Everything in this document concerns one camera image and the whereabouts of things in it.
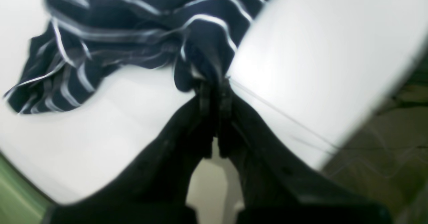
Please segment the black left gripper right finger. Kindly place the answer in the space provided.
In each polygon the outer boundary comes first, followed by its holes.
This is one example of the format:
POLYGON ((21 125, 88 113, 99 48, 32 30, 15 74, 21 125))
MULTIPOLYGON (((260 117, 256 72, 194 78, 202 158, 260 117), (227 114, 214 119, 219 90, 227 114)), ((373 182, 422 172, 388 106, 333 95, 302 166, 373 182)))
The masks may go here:
POLYGON ((244 209, 237 224, 390 224, 387 208, 314 171, 223 79, 218 145, 237 169, 244 209))

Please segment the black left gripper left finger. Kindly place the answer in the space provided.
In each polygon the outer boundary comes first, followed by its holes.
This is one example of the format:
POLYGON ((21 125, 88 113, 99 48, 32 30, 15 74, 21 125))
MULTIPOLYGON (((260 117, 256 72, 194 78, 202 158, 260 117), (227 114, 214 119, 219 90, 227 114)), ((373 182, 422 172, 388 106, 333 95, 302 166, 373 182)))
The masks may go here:
POLYGON ((196 224, 186 205, 194 170, 212 156, 211 88, 200 82, 159 135, 116 177, 82 201, 56 204, 43 224, 196 224))

